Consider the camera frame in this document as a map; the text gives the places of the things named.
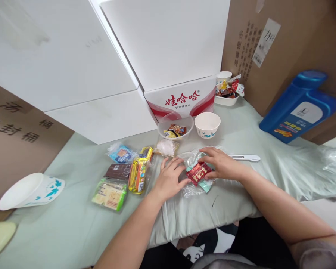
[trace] gray sleeve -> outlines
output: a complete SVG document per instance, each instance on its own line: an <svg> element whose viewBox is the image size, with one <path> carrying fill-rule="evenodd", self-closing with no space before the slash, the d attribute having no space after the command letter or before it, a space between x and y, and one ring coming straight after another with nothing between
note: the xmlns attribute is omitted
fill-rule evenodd
<svg viewBox="0 0 336 269"><path fill-rule="evenodd" d="M313 239L297 245L300 269L336 269L336 245Z"/></svg>

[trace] left hand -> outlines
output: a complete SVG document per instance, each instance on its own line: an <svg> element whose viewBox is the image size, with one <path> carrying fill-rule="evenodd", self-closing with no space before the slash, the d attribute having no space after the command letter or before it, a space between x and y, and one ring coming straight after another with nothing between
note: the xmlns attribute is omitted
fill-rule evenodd
<svg viewBox="0 0 336 269"><path fill-rule="evenodd" d="M183 159L178 157L173 158L166 165L168 158L165 158L161 163L161 172L157 178L151 193L156 199L163 204L166 200L176 195L185 185L191 180L186 178L178 182L179 175L186 169L184 165L178 166L183 162Z"/></svg>

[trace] bottle label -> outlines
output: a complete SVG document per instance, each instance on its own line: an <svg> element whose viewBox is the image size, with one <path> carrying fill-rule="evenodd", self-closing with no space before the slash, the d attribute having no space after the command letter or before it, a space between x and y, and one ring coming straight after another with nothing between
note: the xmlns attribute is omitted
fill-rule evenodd
<svg viewBox="0 0 336 269"><path fill-rule="evenodd" d="M284 137L299 136L304 129L320 120L323 116L321 108L309 103L299 104L282 123L274 129L274 132Z"/></svg>

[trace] plastic lid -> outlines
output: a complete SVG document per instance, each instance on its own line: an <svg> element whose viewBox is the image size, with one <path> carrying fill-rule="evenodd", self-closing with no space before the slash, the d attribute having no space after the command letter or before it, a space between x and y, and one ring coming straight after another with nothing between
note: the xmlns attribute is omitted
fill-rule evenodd
<svg viewBox="0 0 336 269"><path fill-rule="evenodd" d="M327 79L327 75L320 71L308 70L298 74L292 83L299 88L315 90Z"/></svg>

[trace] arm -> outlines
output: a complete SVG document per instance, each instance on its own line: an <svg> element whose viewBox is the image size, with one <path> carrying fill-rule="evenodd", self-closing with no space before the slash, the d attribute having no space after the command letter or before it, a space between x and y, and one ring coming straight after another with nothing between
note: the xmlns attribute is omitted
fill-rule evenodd
<svg viewBox="0 0 336 269"><path fill-rule="evenodd" d="M186 168L178 166L182 159L174 158L166 165L167 160L165 158L161 163L155 186L108 244L95 269L131 269L141 265L163 203L190 182L190 179L185 179L178 183L178 176Z"/></svg>
<svg viewBox="0 0 336 269"><path fill-rule="evenodd" d="M240 182L257 208L290 250L302 241L319 238L336 245L336 231L289 194L266 180L252 168L233 160L221 150L203 148L209 156L199 161L211 163L216 171L206 178L224 178Z"/></svg>

